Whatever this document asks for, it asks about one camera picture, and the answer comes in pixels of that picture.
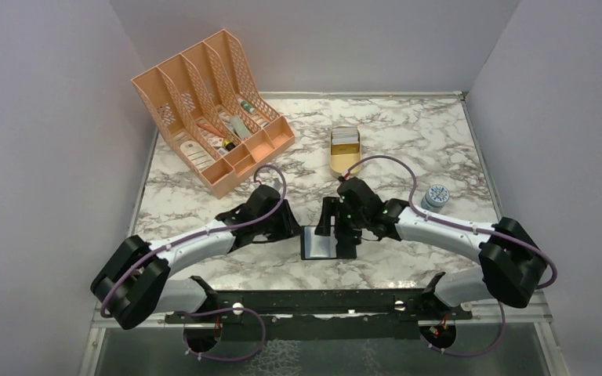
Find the black leather card holder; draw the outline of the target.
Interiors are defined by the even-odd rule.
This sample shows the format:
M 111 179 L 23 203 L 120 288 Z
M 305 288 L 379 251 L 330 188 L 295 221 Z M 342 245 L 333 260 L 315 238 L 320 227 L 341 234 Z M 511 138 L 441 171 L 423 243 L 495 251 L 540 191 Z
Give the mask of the black leather card holder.
M 304 226 L 300 235 L 300 258 L 302 260 L 355 259 L 355 248 L 338 249 L 334 234 L 320 237 L 314 234 L 315 226 Z

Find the beige oval card tray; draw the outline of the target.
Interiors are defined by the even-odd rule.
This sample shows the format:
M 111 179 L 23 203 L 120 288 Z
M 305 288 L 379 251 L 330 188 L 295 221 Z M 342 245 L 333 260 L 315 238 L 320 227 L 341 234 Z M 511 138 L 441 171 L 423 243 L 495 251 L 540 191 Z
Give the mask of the beige oval card tray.
M 361 149 L 361 133 L 360 142 L 358 144 L 332 146 L 330 131 L 328 165 L 332 176 L 338 178 L 350 166 L 359 162 L 359 160 L 362 159 Z

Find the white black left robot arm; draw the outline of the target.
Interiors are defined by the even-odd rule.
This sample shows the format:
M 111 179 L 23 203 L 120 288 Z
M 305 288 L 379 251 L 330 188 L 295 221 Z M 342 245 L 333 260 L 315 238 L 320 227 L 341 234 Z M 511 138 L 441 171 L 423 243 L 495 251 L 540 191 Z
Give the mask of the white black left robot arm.
M 253 244 L 258 236 L 273 242 L 294 237 L 298 225 L 286 193 L 286 189 L 261 185 L 245 203 L 195 231 L 157 241 L 127 237 L 90 284 L 89 290 L 100 302 L 100 316 L 132 329 L 163 310 L 165 285 L 183 269 L 229 255 Z

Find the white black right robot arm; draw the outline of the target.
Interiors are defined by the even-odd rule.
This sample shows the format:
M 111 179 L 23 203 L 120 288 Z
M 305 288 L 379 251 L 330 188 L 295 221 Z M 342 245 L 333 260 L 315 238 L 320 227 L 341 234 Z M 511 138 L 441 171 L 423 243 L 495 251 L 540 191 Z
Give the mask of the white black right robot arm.
M 422 211 L 401 199 L 382 200 L 359 178 L 341 179 L 337 194 L 322 201 L 315 237 L 328 239 L 331 259 L 353 259 L 363 231 L 377 240 L 423 243 L 475 262 L 457 273 L 438 273 L 425 287 L 422 311 L 439 319 L 464 302 L 494 298 L 523 309 L 551 266 L 522 225 L 511 218 L 470 222 Z

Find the white credit card stack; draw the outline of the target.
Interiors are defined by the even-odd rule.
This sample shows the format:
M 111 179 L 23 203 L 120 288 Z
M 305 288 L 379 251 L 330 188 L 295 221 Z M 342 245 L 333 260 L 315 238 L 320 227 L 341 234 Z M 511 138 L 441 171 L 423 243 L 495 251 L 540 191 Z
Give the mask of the white credit card stack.
M 335 127 L 331 130 L 331 145 L 350 145 L 360 142 L 358 127 Z

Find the blue patterned round tin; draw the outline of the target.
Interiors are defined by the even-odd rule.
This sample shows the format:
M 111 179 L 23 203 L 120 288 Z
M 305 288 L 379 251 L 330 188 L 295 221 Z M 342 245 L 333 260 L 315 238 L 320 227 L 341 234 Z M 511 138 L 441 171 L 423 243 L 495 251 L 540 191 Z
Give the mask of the blue patterned round tin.
M 420 206 L 427 211 L 440 212 L 449 202 L 450 198 L 450 191 L 447 187 L 434 184 L 429 187 L 422 197 Z

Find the orange plastic desk organizer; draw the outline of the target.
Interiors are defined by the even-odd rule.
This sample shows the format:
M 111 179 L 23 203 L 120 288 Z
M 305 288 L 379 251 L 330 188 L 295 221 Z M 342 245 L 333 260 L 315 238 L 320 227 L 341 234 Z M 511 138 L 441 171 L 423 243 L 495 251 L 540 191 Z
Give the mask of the orange plastic desk organizer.
M 217 198 L 296 141 L 285 117 L 259 93 L 241 42 L 225 29 L 135 76 L 132 84 L 160 136 Z M 238 97 L 256 112 L 247 113 Z M 251 137 L 234 133 L 234 115 Z M 199 128 L 198 121 L 225 137 Z

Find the green white tube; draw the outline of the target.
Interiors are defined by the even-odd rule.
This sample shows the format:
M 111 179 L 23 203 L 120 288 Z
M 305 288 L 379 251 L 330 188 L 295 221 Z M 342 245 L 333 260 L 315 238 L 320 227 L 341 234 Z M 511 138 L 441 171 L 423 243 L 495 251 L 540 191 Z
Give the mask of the green white tube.
M 249 114 L 254 114 L 256 112 L 255 108 L 246 100 L 238 97 L 238 102 L 240 106 Z

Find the orange pen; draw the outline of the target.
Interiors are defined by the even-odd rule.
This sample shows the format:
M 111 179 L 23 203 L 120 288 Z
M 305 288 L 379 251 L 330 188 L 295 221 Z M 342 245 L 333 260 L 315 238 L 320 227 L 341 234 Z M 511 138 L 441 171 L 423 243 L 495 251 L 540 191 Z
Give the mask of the orange pen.
M 204 129 L 205 131 L 212 133 L 213 135 L 216 135 L 216 136 L 218 136 L 218 137 L 221 137 L 221 138 L 224 138 L 224 137 L 225 137 L 225 135 L 224 135 L 224 134 L 223 134 L 223 133 L 222 133 L 220 130 L 218 130 L 217 128 L 215 128 L 215 127 L 213 127 L 213 126 L 211 126 L 211 125 L 209 125 L 209 124 L 207 124 L 207 123 L 205 123 L 205 122 L 200 122 L 200 121 L 198 121 L 198 122 L 196 123 L 196 125 L 197 125 L 199 128 L 202 128 L 202 129 Z

